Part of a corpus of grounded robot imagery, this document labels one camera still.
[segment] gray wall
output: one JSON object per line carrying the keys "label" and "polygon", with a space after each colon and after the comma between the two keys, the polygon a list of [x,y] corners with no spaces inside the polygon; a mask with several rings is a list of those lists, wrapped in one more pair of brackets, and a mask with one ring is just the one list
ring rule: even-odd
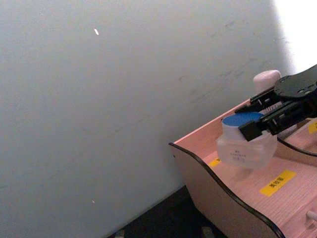
{"label": "gray wall", "polygon": [[168,142],[288,70],[269,1],[0,6],[0,237],[114,232],[183,186]]}

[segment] black edge trim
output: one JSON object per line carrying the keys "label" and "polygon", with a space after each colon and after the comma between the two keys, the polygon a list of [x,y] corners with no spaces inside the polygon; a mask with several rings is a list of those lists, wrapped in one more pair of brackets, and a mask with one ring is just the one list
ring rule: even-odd
{"label": "black edge trim", "polygon": [[302,153],[302,154],[305,154],[305,155],[309,155],[309,156],[317,157],[317,154],[316,154],[316,153],[312,153],[312,152],[309,152],[309,151],[307,151],[307,150],[302,150],[302,149],[300,149],[300,148],[297,148],[296,146],[291,145],[291,144],[287,143],[286,141],[284,141],[284,140],[282,140],[282,139],[280,139],[280,138],[278,138],[277,141],[280,142],[280,143],[282,143],[283,145],[287,146],[288,148],[290,148],[290,149],[292,149],[292,150],[295,150],[295,151],[297,151],[297,152],[299,152],[299,153]]}
{"label": "black edge trim", "polygon": [[196,154],[193,152],[184,149],[183,147],[176,145],[174,143],[169,143],[170,146],[175,147],[176,149],[179,149],[186,154],[190,155],[195,159],[203,168],[210,174],[210,176],[218,183],[218,185],[240,206],[242,206],[244,209],[246,209],[251,214],[255,215],[257,218],[259,218],[261,221],[263,221],[270,229],[277,235],[278,238],[286,238],[283,232],[280,230],[280,228],[271,221],[268,217],[260,213],[259,211],[255,210],[254,208],[250,207],[248,204],[246,204],[244,201],[242,201],[234,192],[232,192],[222,181],[221,179],[212,171],[212,169]]}

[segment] clear plastic jar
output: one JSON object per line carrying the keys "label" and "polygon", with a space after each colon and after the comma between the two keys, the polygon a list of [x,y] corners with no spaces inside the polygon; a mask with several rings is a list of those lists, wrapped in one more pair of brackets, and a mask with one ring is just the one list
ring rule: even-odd
{"label": "clear plastic jar", "polygon": [[239,113],[222,120],[222,136],[217,139],[217,151],[221,161],[252,169],[268,164],[276,151],[277,136],[263,131],[262,136],[248,142],[238,128],[262,116],[261,113]]}

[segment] yellow label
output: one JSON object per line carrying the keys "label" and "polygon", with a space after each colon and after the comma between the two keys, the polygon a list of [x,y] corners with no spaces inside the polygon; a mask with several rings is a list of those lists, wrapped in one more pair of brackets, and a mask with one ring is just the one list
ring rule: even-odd
{"label": "yellow label", "polygon": [[317,131],[317,122],[314,122],[308,126],[309,134],[313,134]]}
{"label": "yellow label", "polygon": [[295,172],[285,170],[278,177],[272,180],[267,186],[260,190],[260,193],[270,197],[281,187],[283,187],[289,180],[291,180],[296,175]]}
{"label": "yellow label", "polygon": [[217,164],[219,164],[221,161],[219,158],[215,159],[214,161],[211,161],[209,166],[210,167],[215,167]]}

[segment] wooden tray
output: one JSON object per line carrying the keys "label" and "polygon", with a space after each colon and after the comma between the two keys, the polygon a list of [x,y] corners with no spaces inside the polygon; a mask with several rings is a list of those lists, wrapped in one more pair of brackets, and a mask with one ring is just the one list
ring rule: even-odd
{"label": "wooden tray", "polygon": [[[229,238],[316,238],[317,222],[306,213],[317,212],[317,158],[304,149],[317,146],[306,125],[279,141],[263,169],[216,160],[221,119],[247,103],[169,144],[195,206]],[[296,175],[271,196],[260,192],[284,171]]]}

